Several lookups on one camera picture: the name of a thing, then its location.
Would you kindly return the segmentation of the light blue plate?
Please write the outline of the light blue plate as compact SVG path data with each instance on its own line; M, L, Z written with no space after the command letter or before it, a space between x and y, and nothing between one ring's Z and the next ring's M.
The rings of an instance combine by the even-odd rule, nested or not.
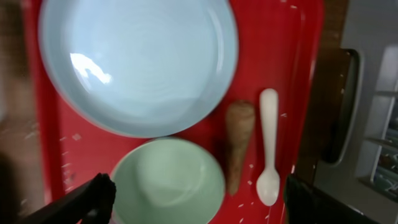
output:
M208 116L239 53L227 0L46 0L38 36L60 96L94 125L135 138Z

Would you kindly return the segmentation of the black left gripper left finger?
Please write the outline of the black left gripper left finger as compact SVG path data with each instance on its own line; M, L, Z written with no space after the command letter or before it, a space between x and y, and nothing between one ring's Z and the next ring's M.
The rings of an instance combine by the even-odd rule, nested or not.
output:
M108 174L97 174L58 200L19 220L23 224L108 224L116 198L116 185Z

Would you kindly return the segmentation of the white plastic spoon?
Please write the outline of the white plastic spoon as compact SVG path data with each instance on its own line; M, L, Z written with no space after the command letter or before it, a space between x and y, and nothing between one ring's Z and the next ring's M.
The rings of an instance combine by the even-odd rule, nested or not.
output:
M264 143L265 167L256 182L260 201L270 207L279 196L280 177L275 168L279 96L271 88L265 89L259 99L262 138Z

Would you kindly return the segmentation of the brown carrot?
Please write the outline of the brown carrot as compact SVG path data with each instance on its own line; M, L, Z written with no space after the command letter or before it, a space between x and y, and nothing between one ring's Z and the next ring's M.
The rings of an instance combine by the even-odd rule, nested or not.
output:
M226 189L230 195L238 192L255 120L254 106L248 101L235 101L226 111Z

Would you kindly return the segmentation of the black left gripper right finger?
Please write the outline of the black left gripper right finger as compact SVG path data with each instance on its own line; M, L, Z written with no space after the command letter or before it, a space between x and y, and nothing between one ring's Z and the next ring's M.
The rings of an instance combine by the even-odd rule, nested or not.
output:
M284 203L290 224L377 224L295 175L286 178Z

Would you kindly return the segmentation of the green bowl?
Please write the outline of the green bowl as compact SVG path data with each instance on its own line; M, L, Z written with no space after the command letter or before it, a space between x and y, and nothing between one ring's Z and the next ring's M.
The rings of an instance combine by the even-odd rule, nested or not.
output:
M115 223L209 223L225 196L218 161L180 138L158 138L133 149L111 179Z

